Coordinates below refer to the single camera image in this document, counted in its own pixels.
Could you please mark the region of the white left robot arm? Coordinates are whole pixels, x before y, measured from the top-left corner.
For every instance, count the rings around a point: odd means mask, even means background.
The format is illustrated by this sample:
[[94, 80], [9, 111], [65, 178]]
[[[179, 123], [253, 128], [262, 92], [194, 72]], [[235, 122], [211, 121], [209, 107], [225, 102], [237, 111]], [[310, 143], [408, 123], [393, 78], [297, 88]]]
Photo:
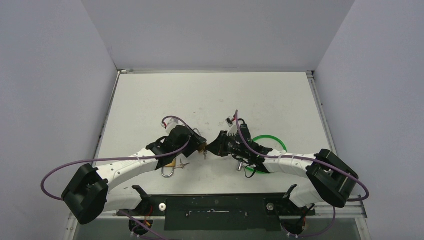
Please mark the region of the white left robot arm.
[[174, 127], [167, 136], [157, 139], [131, 157], [107, 160], [93, 167], [87, 163], [79, 167], [61, 197], [81, 225], [88, 224], [103, 212], [131, 210], [144, 215], [149, 201], [142, 197], [141, 188], [122, 184], [144, 173], [161, 169], [179, 155], [186, 158], [202, 152], [207, 140], [192, 128]]

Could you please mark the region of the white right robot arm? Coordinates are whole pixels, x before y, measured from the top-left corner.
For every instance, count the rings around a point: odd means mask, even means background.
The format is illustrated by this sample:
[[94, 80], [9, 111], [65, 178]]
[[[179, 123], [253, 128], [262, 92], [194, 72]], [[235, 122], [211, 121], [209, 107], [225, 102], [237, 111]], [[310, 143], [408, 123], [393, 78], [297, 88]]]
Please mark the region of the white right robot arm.
[[231, 156], [266, 174], [282, 173], [309, 179], [288, 191], [282, 207], [290, 215], [307, 205], [326, 202], [344, 208], [357, 180], [358, 174], [329, 149], [315, 154], [294, 154], [265, 147], [254, 142], [249, 134], [240, 136], [221, 131], [206, 150], [219, 157]]

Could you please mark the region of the long shackle brass padlock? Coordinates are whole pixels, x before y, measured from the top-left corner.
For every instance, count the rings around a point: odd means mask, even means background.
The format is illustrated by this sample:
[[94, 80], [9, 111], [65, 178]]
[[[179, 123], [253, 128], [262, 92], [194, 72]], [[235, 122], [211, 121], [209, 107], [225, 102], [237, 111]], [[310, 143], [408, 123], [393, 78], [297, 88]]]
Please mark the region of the long shackle brass padlock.
[[197, 148], [197, 151], [203, 154], [204, 150], [206, 150], [206, 147], [208, 145], [207, 140], [202, 136], [198, 128], [193, 128], [192, 130], [197, 134], [197, 139], [199, 141], [199, 146]]

